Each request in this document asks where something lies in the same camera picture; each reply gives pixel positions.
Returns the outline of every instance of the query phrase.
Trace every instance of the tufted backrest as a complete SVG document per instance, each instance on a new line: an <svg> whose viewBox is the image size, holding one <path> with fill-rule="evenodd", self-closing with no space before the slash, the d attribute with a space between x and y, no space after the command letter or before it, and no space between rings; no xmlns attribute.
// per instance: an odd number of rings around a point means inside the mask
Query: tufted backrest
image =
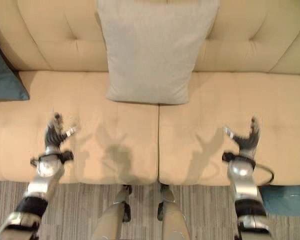
<svg viewBox="0 0 300 240"><path fill-rule="evenodd" d="M108 71L97 0L0 0L0 48L17 70ZM194 70L300 74L300 0L221 0Z"/></svg>

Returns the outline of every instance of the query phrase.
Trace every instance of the striped carpet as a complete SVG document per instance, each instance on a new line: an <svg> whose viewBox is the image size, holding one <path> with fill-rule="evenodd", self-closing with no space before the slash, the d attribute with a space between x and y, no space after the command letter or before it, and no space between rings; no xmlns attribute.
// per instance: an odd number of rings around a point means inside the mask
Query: striped carpet
<svg viewBox="0 0 300 240"><path fill-rule="evenodd" d="M0 225L14 210L27 183L0 181ZM98 218L119 191L118 185L59 185L40 228L40 240L89 240ZM193 240L233 240L236 215L229 187L173 186ZM160 240L157 221L160 202L157 183L133 186L132 220L124 224L121 239ZM300 240L300 217L270 216L277 240Z"/></svg>

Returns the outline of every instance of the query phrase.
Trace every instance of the beige couch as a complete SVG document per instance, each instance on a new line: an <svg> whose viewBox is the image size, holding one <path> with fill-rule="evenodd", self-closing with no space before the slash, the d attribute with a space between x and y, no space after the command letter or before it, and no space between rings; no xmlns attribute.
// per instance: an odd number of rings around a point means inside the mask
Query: beige couch
<svg viewBox="0 0 300 240"><path fill-rule="evenodd" d="M0 0L0 48L31 98L0 102L0 181L32 179L54 110L82 127L64 146L75 161L63 183L228 185L221 156L237 147L222 127L247 134L256 115L256 160L274 184L300 184L300 0L221 0L184 105L105 98L95 0Z"/></svg>

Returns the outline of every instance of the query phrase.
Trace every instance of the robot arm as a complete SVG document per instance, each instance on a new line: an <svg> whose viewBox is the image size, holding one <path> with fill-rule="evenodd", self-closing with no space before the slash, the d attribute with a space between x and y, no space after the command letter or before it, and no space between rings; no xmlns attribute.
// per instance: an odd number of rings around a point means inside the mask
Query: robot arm
<svg viewBox="0 0 300 240"><path fill-rule="evenodd" d="M60 151L61 143L75 134L77 127L62 133L63 119L59 113L48 124L45 134L45 153L32 159L36 176L15 211L0 228L0 240L38 240L37 232L48 203L52 199L60 178L65 173L64 163L73 160L71 151Z"/></svg>
<svg viewBox="0 0 300 240"><path fill-rule="evenodd" d="M256 166L254 160L260 138L256 118L251 120L249 137L240 137L230 128L224 132L239 146L239 154L225 152L222 160L228 163L227 176L234 193L239 235L236 240L272 240L267 212L264 208L258 186L253 180Z"/></svg>

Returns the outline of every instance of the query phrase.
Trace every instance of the teal pillow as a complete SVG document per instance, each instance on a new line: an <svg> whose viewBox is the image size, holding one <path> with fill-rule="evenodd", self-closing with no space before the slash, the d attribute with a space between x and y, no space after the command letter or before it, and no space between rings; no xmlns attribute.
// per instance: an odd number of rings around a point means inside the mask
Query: teal pillow
<svg viewBox="0 0 300 240"><path fill-rule="evenodd" d="M10 70L0 54L0 100L28 100L29 95L21 81Z"/></svg>
<svg viewBox="0 0 300 240"><path fill-rule="evenodd" d="M300 216L300 185L267 185L260 192L269 214Z"/></svg>

